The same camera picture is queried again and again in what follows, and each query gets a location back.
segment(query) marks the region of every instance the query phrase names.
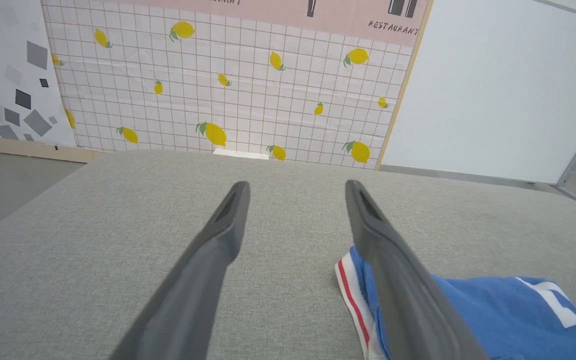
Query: blue cloth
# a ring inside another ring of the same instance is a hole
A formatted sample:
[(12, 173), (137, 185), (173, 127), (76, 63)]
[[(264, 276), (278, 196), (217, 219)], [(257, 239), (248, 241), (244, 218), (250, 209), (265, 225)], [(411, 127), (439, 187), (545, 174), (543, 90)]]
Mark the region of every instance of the blue cloth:
[[(354, 246), (350, 248), (350, 257), (361, 295), (375, 319), (381, 350), (386, 358), (392, 359), (370, 265), (362, 260)], [(527, 285), (543, 283), (546, 281), (543, 278), (480, 277), (459, 280), (433, 277), (490, 358), (576, 359), (576, 325), (564, 327), (546, 299)], [(546, 296), (553, 294), (563, 308), (572, 311), (569, 318), (576, 319), (576, 308), (565, 296), (558, 291), (542, 292), (546, 292)]]

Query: metal bracket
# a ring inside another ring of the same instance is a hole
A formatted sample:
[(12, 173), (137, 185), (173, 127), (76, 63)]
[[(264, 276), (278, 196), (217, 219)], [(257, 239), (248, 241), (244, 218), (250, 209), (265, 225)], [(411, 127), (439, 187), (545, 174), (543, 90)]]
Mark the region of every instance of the metal bracket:
[(554, 185), (550, 185), (553, 189), (562, 193), (568, 198), (573, 199), (574, 201), (576, 201), (576, 195), (565, 189), (565, 186), (568, 180), (570, 180), (570, 177), (572, 177), (572, 174), (575, 171), (575, 169), (576, 169), (576, 153), (574, 153), (572, 160), (570, 160), (570, 163), (566, 167), (564, 173), (559, 178), (559, 181)]

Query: lemon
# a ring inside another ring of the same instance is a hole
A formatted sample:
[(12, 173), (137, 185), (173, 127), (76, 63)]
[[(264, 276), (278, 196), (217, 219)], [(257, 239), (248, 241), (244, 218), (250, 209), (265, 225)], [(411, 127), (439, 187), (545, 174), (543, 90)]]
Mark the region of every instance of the lemon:
[(55, 64), (55, 66), (64, 66), (64, 62), (60, 60), (59, 57), (57, 57), (57, 55), (55, 54), (51, 55), (52, 55), (52, 63)]
[(377, 104), (379, 104), (379, 107), (382, 109), (386, 109), (386, 108), (390, 107), (390, 105), (388, 105), (388, 102), (386, 102), (386, 99), (384, 97), (380, 97)]
[(117, 133), (119, 133), (119, 135), (123, 135), (127, 141), (130, 141), (133, 144), (137, 144), (137, 134), (135, 134), (133, 130), (122, 126), (117, 127)]
[(219, 84), (222, 84), (225, 87), (231, 86), (232, 82), (228, 81), (228, 77), (223, 73), (219, 74)]
[(211, 143), (218, 146), (226, 146), (226, 133), (218, 125), (215, 125), (212, 122), (201, 122), (194, 127), (195, 132), (198, 129), (202, 135), (204, 133), (206, 134), (206, 137)]
[(286, 159), (286, 151), (277, 145), (267, 146), (265, 149), (272, 153), (272, 156), (277, 160), (283, 162)]
[(348, 55), (345, 56), (345, 59), (343, 59), (343, 66), (346, 66), (346, 64), (352, 65), (350, 64), (351, 62), (353, 64), (363, 64), (368, 60), (368, 58), (366, 50), (363, 48), (355, 48), (355, 50), (348, 52)]
[(317, 107), (315, 107), (315, 115), (320, 116), (324, 112), (324, 104), (318, 103)]
[(193, 36), (193, 34), (195, 33), (195, 28), (190, 25), (189, 22), (186, 21), (180, 21), (174, 25), (172, 25), (172, 27), (170, 27), (170, 41), (172, 41), (174, 43), (173, 39), (177, 39), (179, 40), (179, 38), (184, 38), (184, 39), (188, 39), (190, 37)]
[(286, 66), (282, 64), (281, 56), (279, 56), (275, 51), (272, 51), (272, 54), (270, 54), (270, 65), (279, 71), (286, 70)]
[(162, 82), (159, 80), (155, 80), (155, 94), (159, 95), (162, 93), (162, 91), (164, 91), (164, 86), (162, 85)]
[(74, 129), (75, 128), (75, 116), (73, 116), (73, 113), (70, 112), (65, 107), (64, 107), (64, 111), (66, 111), (66, 117), (68, 118), (68, 123), (70, 123), (70, 127)]
[(343, 144), (345, 152), (348, 153), (352, 150), (352, 158), (355, 162), (364, 163), (368, 162), (370, 158), (370, 149), (364, 143), (360, 141), (352, 141)]
[(94, 29), (94, 39), (106, 49), (113, 47), (113, 44), (106, 38), (106, 34), (100, 29)]

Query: pink banner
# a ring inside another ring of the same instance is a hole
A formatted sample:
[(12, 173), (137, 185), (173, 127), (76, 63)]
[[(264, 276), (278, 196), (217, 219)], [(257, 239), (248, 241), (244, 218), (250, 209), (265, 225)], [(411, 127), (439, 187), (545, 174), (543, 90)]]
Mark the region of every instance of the pink banner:
[(428, 0), (121, 0), (413, 46)]

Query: folded cloth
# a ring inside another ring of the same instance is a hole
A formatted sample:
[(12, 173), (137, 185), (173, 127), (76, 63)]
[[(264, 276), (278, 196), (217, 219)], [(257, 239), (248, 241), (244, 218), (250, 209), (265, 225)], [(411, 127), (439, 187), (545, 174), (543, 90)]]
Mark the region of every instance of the folded cloth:
[[(334, 271), (363, 358), (392, 359), (370, 265), (353, 246)], [(432, 277), (491, 359), (576, 360), (576, 308), (556, 283), (524, 276)]]

